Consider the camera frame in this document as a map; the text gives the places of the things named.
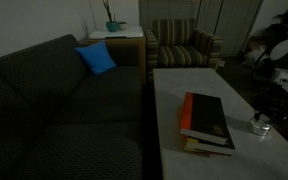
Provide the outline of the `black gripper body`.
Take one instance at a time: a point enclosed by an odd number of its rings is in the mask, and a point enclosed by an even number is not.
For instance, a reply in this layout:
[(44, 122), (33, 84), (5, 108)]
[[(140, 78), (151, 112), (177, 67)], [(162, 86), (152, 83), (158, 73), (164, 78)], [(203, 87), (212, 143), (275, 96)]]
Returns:
[(262, 94), (255, 97), (252, 105), (273, 122), (288, 119), (288, 92), (281, 85), (270, 84), (263, 88)]

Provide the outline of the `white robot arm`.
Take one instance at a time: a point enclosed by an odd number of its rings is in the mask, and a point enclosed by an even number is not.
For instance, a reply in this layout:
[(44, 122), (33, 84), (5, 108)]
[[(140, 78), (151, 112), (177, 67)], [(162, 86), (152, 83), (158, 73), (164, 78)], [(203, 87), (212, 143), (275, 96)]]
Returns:
[(261, 75), (258, 69), (252, 71), (254, 80), (269, 83), (268, 103), (262, 110), (272, 120), (281, 121), (288, 118), (288, 39), (275, 45), (265, 61), (269, 64), (269, 74)]

